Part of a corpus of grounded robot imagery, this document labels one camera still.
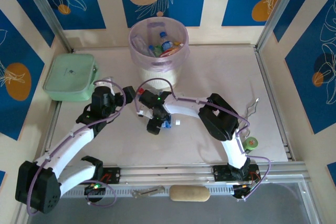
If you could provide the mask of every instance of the bottle cap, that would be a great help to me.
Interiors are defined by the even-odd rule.
[[[160,32],[160,37],[162,38],[164,36],[167,36],[166,32],[165,31]]]

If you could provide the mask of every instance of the purple cable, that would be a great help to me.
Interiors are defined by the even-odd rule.
[[[139,93],[139,91],[140,91],[140,89],[141,89],[141,87],[142,87],[143,85],[145,85],[147,82],[149,82],[149,81],[153,81],[153,80],[162,80],[162,81],[167,82],[167,83],[169,84],[170,90],[171,90],[171,92],[172,92],[172,96],[173,96],[175,99],[179,100],[179,101],[195,102],[195,103],[201,103],[201,104],[209,105],[209,106],[212,106],[212,107],[214,107],[214,108],[216,108],[216,109],[218,109],[218,110],[224,111],[224,112],[226,112],[226,113],[228,113],[228,114],[230,114],[230,115],[232,115],[232,116],[235,116],[235,117],[238,118],[238,119],[241,119],[243,122],[245,122],[245,126],[244,126],[243,128],[241,128],[241,129],[237,132],[237,135],[238,135],[238,136],[239,136],[239,134],[240,134],[243,130],[245,130],[246,128],[248,128],[248,127],[250,126],[250,122],[248,122],[248,121],[247,121],[245,118],[243,118],[242,116],[240,116],[240,115],[238,115],[238,114],[236,114],[236,113],[234,113],[234,112],[232,112],[232,111],[230,111],[230,110],[227,110],[227,109],[225,109],[225,108],[222,108],[221,106],[218,106],[218,105],[216,105],[216,104],[213,104],[213,103],[210,103],[210,102],[196,101],[196,100],[188,99],[188,98],[176,98],[176,95],[175,95],[174,90],[173,90],[173,86],[171,85],[171,83],[170,83],[168,80],[163,79],[163,78],[152,78],[152,79],[149,79],[149,80],[147,80],[147,81],[144,81],[144,82],[143,82],[142,84],[140,84],[140,86],[138,87],[138,89],[137,89],[137,91],[136,91],[136,94]],[[140,110],[139,110],[139,107],[138,107],[138,104],[137,104],[137,100],[136,100],[136,99],[134,99],[134,104],[135,104],[135,109],[137,110],[137,112],[139,112]],[[242,154],[246,154],[246,153],[244,152],[242,146],[241,146],[241,142],[240,142],[240,140],[239,140],[238,138],[236,138],[236,140],[237,140],[237,143],[238,143],[240,152],[241,152]],[[248,193],[248,195],[246,195],[246,197],[243,199],[244,201],[245,201],[248,197],[250,197],[250,195],[251,195],[251,194],[252,194],[252,193],[253,193],[253,192],[260,186],[261,182],[264,181],[264,179],[266,178],[266,176],[268,175],[268,173],[269,173],[269,171],[270,171],[270,169],[271,169],[271,161],[270,161],[268,158],[266,158],[266,157],[248,156],[248,155],[246,155],[246,157],[249,157],[249,158],[262,158],[262,159],[265,159],[265,160],[267,160],[267,162],[268,162],[268,168],[267,168],[267,170],[266,170],[266,172],[265,172],[263,178],[259,181],[259,183],[258,183],[258,184],[257,184],[257,185],[256,185],[256,186],[255,186],[255,187]]]
[[[126,94],[122,90],[122,88],[118,84],[114,83],[113,81],[109,81],[109,80],[97,80],[93,84],[96,84],[97,82],[108,82],[108,83],[111,83],[114,86],[116,86],[120,90],[120,92],[122,93],[122,95],[123,95],[122,106],[121,106],[120,110],[117,113],[109,116],[108,118],[104,118],[104,119],[97,120],[95,122],[89,123],[89,124],[83,126],[82,128],[76,130],[73,133],[73,135],[70,135],[66,139],[64,139],[64,141],[49,155],[49,159],[46,159],[46,160],[43,161],[43,163],[40,165],[40,167],[38,168],[37,172],[35,173],[32,181],[30,183],[29,190],[28,190],[28,195],[27,195],[27,213],[30,216],[33,216],[33,215],[35,215],[35,214],[38,213],[38,211],[36,211],[36,212],[32,212],[31,211],[31,209],[30,209],[30,202],[32,200],[33,189],[34,189],[34,185],[36,183],[37,177],[40,174],[40,172],[42,171],[42,169],[45,167],[45,165],[50,161],[50,158],[52,158],[70,139],[72,139],[79,132],[81,132],[81,131],[87,129],[88,127],[91,127],[91,126],[93,126],[93,125],[95,125],[97,123],[105,122],[105,121],[110,120],[110,119],[112,119],[112,120],[115,119],[116,117],[118,117],[120,115],[120,112],[124,109],[124,107],[126,105]]]
[[[93,203],[93,202],[90,201],[90,199],[89,199],[89,195],[90,195],[90,193],[92,192],[92,191],[91,191],[91,192],[89,192],[89,193],[87,194],[87,196],[86,196],[86,200],[88,201],[88,204],[89,204],[89,205],[92,205],[92,206],[95,206],[95,207],[103,207],[103,208],[105,208],[105,207],[112,207],[112,206],[114,205],[114,203],[116,203],[116,201],[117,201],[116,191],[115,191],[111,186],[109,186],[108,184],[106,184],[106,183],[104,183],[104,182],[101,182],[101,181],[99,181],[99,180],[92,180],[92,179],[90,179],[90,180],[85,180],[83,183],[96,183],[96,184],[102,184],[102,185],[104,185],[105,187],[109,188],[109,189],[111,190],[111,192],[113,193],[113,195],[114,195],[114,201],[113,201],[112,203],[109,203],[109,204],[106,204],[106,205],[98,205],[98,204],[95,204],[95,203]]]

